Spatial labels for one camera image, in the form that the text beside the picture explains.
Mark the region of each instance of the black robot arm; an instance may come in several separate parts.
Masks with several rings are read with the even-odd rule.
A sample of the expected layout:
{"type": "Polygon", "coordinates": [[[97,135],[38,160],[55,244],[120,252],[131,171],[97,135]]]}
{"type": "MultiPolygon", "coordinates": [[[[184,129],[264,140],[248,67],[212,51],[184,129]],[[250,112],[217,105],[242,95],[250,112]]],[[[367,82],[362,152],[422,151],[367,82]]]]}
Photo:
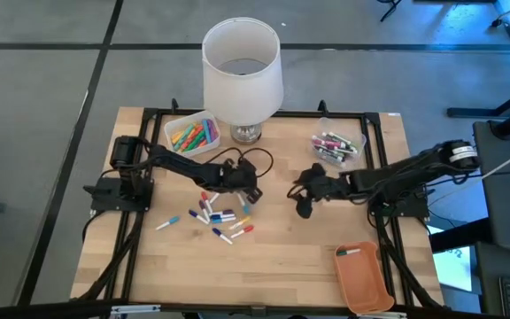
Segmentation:
{"type": "Polygon", "coordinates": [[[386,167],[342,172],[337,178],[326,176],[324,168],[315,163],[302,172],[287,197],[297,201],[303,218],[309,218],[312,203],[323,198],[391,206],[441,176],[450,175],[461,183],[478,168],[477,154],[469,142],[448,141],[386,167]]]}

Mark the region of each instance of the lamp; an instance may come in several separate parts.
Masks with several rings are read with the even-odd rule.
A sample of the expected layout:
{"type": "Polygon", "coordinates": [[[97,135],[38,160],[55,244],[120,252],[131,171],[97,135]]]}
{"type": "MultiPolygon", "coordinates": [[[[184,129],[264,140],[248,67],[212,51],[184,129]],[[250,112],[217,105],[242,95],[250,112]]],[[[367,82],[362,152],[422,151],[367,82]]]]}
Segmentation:
{"type": "Polygon", "coordinates": [[[281,107],[281,42],[251,18],[218,23],[202,42],[204,109],[230,125],[241,144],[261,137],[261,123],[281,107]]]}

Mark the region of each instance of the wooden table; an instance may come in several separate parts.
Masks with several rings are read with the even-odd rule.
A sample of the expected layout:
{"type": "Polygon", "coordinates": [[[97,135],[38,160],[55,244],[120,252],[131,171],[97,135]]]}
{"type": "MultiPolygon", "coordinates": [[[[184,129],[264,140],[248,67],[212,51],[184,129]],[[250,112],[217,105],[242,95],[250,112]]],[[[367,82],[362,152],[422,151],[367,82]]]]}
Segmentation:
{"type": "MultiPolygon", "coordinates": [[[[138,135],[142,114],[142,108],[120,108],[109,152],[115,137],[138,135]]],[[[380,117],[389,163],[409,156],[400,115],[382,113],[380,117]]],[[[163,126],[175,118],[163,116],[163,126]]],[[[357,120],[334,121],[358,135],[361,133],[357,120]]],[[[191,180],[165,169],[153,169],[155,189],[151,209],[144,218],[130,299],[161,304],[345,307],[333,265],[334,250],[349,242],[377,243],[377,235],[367,224],[365,206],[349,201],[321,201],[314,205],[312,217],[304,220],[297,215],[296,203],[286,198],[292,181],[317,161],[309,145],[316,122],[317,119],[302,118],[271,118],[265,122],[263,136],[255,146],[274,155],[274,166],[259,179],[264,196],[251,207],[254,231],[238,237],[233,245],[226,244],[212,233],[211,227],[188,215],[190,208],[198,210],[201,191],[191,180]],[[179,222],[155,231],[155,227],[175,215],[181,217],[179,222]]],[[[229,137],[228,125],[222,122],[219,125],[220,147],[197,155],[194,160],[202,162],[229,146],[238,146],[229,137]]],[[[375,164],[379,166],[374,131],[372,128],[369,131],[375,164]]],[[[160,140],[166,143],[162,133],[160,140]]],[[[110,168],[109,152],[104,169],[110,168]]],[[[237,155],[229,152],[219,161],[226,157],[236,160],[237,155]]],[[[259,172],[269,165],[263,152],[252,152],[248,159],[259,172]]],[[[363,167],[366,164],[362,156],[359,163],[347,169],[363,167]]],[[[334,168],[328,170],[330,175],[336,174],[334,168]]],[[[223,208],[243,215],[235,195],[220,196],[214,209],[223,208]]],[[[111,212],[89,226],[72,297],[84,293],[111,259],[119,220],[120,214],[111,212]]],[[[426,230],[416,219],[399,221],[408,266],[432,298],[442,303],[426,230]]],[[[228,233],[227,227],[220,229],[228,233]]],[[[120,295],[124,273],[122,265],[114,296],[120,295]]],[[[394,265],[392,274],[397,302],[403,304],[394,265]]]]}

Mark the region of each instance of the orange tray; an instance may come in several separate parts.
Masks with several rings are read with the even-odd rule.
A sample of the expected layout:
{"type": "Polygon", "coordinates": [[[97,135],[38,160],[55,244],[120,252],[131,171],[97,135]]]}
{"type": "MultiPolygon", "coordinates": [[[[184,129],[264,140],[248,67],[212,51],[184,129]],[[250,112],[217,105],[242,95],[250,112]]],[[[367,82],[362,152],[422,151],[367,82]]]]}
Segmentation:
{"type": "Polygon", "coordinates": [[[376,251],[376,244],[358,242],[340,245],[334,254],[337,280],[345,304],[354,314],[379,313],[395,303],[385,289],[376,251]],[[344,251],[349,253],[337,255],[344,251]]]}

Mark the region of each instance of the black desk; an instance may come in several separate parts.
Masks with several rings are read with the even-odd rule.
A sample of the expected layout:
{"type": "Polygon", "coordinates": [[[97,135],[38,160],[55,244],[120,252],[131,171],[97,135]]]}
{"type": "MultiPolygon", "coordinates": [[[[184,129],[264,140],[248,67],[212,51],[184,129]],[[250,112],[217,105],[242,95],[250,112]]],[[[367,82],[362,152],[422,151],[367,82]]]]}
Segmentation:
{"type": "MultiPolygon", "coordinates": [[[[510,140],[496,138],[487,122],[474,123],[474,132],[483,174],[510,159],[510,140]]],[[[510,164],[502,171],[510,171],[510,164]]],[[[477,241],[510,248],[510,175],[487,177],[483,180],[483,191],[489,218],[431,236],[434,253],[473,245],[477,241]]]]}
{"type": "Polygon", "coordinates": [[[510,277],[510,250],[485,243],[475,244],[477,271],[482,283],[482,311],[502,315],[499,277],[510,277]]]}

